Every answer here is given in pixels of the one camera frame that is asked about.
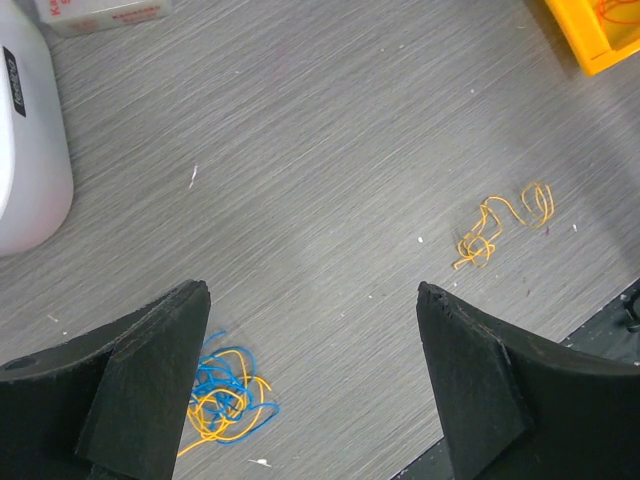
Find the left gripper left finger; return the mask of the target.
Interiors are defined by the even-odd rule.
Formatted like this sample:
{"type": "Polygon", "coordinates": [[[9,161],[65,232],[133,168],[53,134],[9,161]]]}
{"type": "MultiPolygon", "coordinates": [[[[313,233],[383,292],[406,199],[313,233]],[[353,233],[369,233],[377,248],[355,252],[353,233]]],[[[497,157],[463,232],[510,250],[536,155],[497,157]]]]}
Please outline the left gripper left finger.
{"type": "Polygon", "coordinates": [[[188,280],[1,367],[4,479],[169,479],[211,298],[188,280]]]}

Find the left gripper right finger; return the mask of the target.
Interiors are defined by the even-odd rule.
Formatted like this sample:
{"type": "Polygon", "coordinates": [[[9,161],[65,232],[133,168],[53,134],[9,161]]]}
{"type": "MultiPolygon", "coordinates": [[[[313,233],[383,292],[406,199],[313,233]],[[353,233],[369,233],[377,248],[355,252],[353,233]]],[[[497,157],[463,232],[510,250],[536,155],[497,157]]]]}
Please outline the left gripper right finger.
{"type": "Polygon", "coordinates": [[[424,282],[416,304],[458,479],[635,479],[639,368],[580,352],[424,282]]]}

